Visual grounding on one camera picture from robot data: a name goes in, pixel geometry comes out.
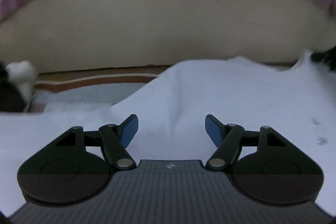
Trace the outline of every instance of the beige panel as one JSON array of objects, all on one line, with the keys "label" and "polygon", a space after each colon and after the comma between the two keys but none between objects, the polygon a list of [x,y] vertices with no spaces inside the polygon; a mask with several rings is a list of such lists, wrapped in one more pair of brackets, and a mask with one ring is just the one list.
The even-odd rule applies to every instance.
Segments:
[{"label": "beige panel", "polygon": [[0,53],[40,72],[236,55],[291,62],[333,47],[335,34],[312,0],[32,0],[0,25]]}]

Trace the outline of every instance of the ribbed surface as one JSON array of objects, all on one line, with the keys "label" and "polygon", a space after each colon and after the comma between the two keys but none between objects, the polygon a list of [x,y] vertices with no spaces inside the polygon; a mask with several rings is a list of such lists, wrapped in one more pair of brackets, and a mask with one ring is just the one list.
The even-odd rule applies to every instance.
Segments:
[{"label": "ribbed surface", "polygon": [[14,224],[326,224],[331,217],[312,203],[272,207],[239,193],[224,173],[199,161],[147,161],[117,173],[98,196],[66,208],[31,203],[12,217]]}]

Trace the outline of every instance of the brown stripe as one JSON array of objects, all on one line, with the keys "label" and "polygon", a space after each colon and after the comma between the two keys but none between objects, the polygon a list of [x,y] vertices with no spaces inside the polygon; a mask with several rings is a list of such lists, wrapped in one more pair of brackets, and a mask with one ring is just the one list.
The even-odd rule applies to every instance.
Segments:
[{"label": "brown stripe", "polygon": [[118,77],[102,77],[86,80],[79,80],[70,83],[52,85],[52,84],[36,84],[35,88],[39,90],[48,90],[51,92],[61,92],[75,88],[81,88],[88,85],[102,85],[112,83],[148,83],[156,77],[151,76],[118,76]]}]

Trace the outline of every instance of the white cloth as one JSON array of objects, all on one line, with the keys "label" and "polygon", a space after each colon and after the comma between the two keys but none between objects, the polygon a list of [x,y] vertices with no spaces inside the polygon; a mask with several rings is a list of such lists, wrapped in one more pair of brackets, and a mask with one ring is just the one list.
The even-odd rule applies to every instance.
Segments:
[{"label": "white cloth", "polygon": [[216,150],[205,132],[213,114],[246,130],[269,125],[315,160],[324,185],[316,203],[336,215],[336,73],[311,64],[277,71],[244,58],[179,63],[122,102],[92,112],[0,115],[0,210],[7,216],[24,199],[16,172],[24,160],[72,126],[96,130],[139,117],[127,150],[141,159],[205,162]]}]

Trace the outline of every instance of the white logo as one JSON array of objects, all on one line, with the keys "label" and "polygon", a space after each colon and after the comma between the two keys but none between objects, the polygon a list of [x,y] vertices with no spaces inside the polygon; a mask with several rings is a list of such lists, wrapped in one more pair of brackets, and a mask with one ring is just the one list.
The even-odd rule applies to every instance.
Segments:
[{"label": "white logo", "polygon": [[175,167],[175,164],[169,164],[169,165],[166,165],[166,166],[167,166],[167,168],[172,169],[172,168]]}]

